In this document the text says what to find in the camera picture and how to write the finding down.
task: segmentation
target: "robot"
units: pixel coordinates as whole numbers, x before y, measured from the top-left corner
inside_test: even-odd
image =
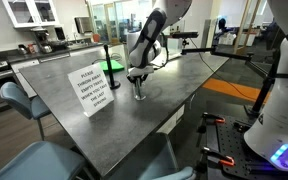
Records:
[[[128,35],[129,59],[132,68],[128,79],[135,84],[136,98],[142,100],[140,86],[154,72],[150,62],[161,52],[157,36],[181,19],[192,0],[160,0],[137,34]],[[268,0],[273,15],[287,35],[281,45],[278,76],[261,115],[244,134],[246,144],[281,171],[288,171],[288,1]]]

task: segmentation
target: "gray table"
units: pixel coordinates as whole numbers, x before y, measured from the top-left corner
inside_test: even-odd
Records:
[[[113,52],[124,56],[123,46],[110,48],[110,53]],[[213,70],[227,60],[209,54],[203,56]],[[150,75],[143,89],[147,98],[137,101],[132,84],[126,79],[126,70],[115,73],[115,79],[121,83],[119,89],[112,91],[115,100],[87,118],[67,74],[104,57],[103,50],[20,71],[101,177],[114,172],[130,152],[157,131],[213,74],[197,54],[186,55]]]

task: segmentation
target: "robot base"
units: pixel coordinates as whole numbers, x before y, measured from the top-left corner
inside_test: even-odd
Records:
[[[267,160],[254,153],[244,142],[244,132],[254,123],[245,119],[218,115],[225,123],[216,124],[219,150],[233,157],[235,166],[223,166],[223,173],[242,179],[287,179],[288,172],[280,171]]]

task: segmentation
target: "light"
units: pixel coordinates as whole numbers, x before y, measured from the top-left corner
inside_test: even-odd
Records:
[[[271,161],[277,160],[286,150],[288,149],[288,144],[281,146],[271,157]]]

